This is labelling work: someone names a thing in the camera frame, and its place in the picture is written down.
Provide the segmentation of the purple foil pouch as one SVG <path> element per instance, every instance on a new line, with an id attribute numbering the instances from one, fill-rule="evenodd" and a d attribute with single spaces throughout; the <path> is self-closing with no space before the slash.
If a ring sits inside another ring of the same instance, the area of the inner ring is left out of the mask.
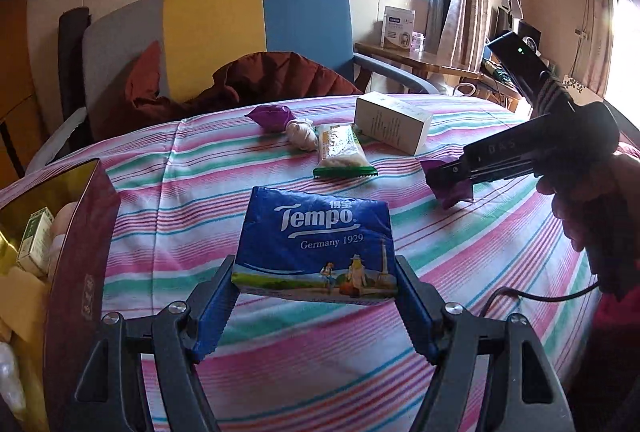
<path id="1" fill-rule="evenodd" d="M 266 132 L 282 133 L 295 116 L 288 106 L 260 105 L 252 109 L 246 118 L 258 124 Z"/>
<path id="2" fill-rule="evenodd" d="M 473 184 L 468 181 L 469 171 L 461 159 L 421 160 L 420 166 L 427 186 L 444 210 L 459 202 L 473 201 Z"/>

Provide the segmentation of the beige cardboard box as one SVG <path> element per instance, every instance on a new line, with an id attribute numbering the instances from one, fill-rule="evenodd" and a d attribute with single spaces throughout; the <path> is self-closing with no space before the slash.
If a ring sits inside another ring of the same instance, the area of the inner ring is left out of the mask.
<path id="1" fill-rule="evenodd" d="M 429 111 L 395 96 L 371 92 L 356 99 L 360 132 L 410 156 L 422 152 L 432 120 Z"/>

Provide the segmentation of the green white snack packet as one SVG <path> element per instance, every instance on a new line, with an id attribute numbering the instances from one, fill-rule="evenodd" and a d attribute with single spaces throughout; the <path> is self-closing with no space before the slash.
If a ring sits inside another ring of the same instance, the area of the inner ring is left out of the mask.
<path id="1" fill-rule="evenodd" d="M 317 128 L 319 161 L 315 178 L 360 178 L 378 169 L 369 162 L 349 123 L 322 124 Z"/>

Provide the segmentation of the blue Tempo tissue pack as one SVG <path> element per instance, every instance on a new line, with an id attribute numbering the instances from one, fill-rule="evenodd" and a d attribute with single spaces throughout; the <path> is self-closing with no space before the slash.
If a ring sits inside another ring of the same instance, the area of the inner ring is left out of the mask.
<path id="1" fill-rule="evenodd" d="M 390 299 L 397 268 L 388 205 L 254 187 L 232 282 L 247 293 L 299 301 Z"/>

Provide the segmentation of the wooden side table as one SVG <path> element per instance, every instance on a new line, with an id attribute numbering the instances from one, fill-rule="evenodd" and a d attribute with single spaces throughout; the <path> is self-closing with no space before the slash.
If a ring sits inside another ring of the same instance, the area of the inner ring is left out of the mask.
<path id="1" fill-rule="evenodd" d="M 490 100 L 511 112 L 516 111 L 522 98 L 510 84 L 496 81 L 480 71 L 436 64 L 435 56 L 425 52 L 404 52 L 362 42 L 355 43 L 355 52 L 407 68 L 412 74 L 427 81 L 442 78 L 448 92 L 452 92 L 459 83 L 472 84 L 475 86 L 475 96 Z"/>

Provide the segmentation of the maroon gold storage box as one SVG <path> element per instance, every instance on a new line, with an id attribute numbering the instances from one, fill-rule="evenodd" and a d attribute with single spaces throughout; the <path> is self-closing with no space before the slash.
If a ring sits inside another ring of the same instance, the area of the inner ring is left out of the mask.
<path id="1" fill-rule="evenodd" d="M 52 278 L 34 286 L 1 287 L 3 313 L 27 317 L 18 304 L 43 305 L 33 337 L 13 336 L 27 400 L 23 419 L 1 408 L 5 431 L 61 430 L 65 406 L 75 391 L 100 321 L 106 262 L 120 198 L 102 162 L 57 166 L 29 174 L 1 194 L 1 269 L 14 265 L 29 215 L 73 204 L 61 255 Z"/>

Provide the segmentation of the white product box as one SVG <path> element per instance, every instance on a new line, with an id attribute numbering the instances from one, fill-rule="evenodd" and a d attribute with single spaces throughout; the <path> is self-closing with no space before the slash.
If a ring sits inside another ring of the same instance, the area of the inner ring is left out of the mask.
<path id="1" fill-rule="evenodd" d="M 387 5 L 383 16 L 382 47 L 408 52 L 411 48 L 415 19 L 414 10 Z"/>

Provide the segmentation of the small green medicine box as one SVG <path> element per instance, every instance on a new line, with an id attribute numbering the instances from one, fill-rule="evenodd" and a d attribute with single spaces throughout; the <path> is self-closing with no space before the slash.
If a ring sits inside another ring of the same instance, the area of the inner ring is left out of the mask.
<path id="1" fill-rule="evenodd" d="M 54 217 L 47 207 L 32 213 L 18 249 L 17 265 L 36 277 L 44 277 L 48 274 L 53 221 Z"/>

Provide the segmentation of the striped bed sheet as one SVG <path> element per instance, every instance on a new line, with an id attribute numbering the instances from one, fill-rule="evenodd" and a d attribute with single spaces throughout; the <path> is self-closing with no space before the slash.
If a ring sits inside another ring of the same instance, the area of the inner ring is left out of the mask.
<path id="1" fill-rule="evenodd" d="M 377 140 L 373 174 L 317 158 L 247 108 L 115 137 L 1 194 L 1 315 L 17 322 L 25 429 L 569 431 L 564 360 L 585 305 L 496 298 L 501 284 L 636 276 L 623 201 L 575 252 L 536 178 L 563 188 L 616 153 L 593 103 L 523 122 L 412 96 L 416 156 Z"/>

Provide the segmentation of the peach lotion bottle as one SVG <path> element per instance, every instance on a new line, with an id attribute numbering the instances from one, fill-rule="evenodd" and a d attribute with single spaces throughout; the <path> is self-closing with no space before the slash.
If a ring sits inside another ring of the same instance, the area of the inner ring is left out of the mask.
<path id="1" fill-rule="evenodd" d="M 70 227 L 70 222 L 72 222 L 72 218 L 77 207 L 77 202 L 70 202 L 66 204 L 61 210 L 58 211 L 58 214 L 55 215 L 53 223 L 51 225 L 51 244 L 48 251 L 48 279 L 51 280 L 53 278 L 56 264 L 58 264 L 58 260 L 60 259 L 62 248 L 64 244 L 64 240 L 66 237 L 66 233 L 68 228 Z"/>

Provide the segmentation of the dark red jacket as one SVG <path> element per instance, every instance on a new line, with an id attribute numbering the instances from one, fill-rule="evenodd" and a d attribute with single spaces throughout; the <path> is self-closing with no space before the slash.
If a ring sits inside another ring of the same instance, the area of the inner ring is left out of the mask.
<path id="1" fill-rule="evenodd" d="M 157 41 L 132 60 L 114 80 L 115 103 L 103 102 L 93 112 L 91 131 L 107 140 L 148 126 L 185 118 L 260 105 L 360 91 L 336 71 L 294 52 L 258 52 L 229 62 L 213 73 L 213 85 L 179 103 L 160 94 L 160 56 Z"/>

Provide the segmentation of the wooden wardrobe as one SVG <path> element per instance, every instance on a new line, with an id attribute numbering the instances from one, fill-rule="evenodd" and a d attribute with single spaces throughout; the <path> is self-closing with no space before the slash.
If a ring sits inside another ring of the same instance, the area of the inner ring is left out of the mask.
<path id="1" fill-rule="evenodd" d="M 1 185 L 25 175 L 49 137 L 37 100 L 27 39 L 28 0 L 1 0 Z"/>

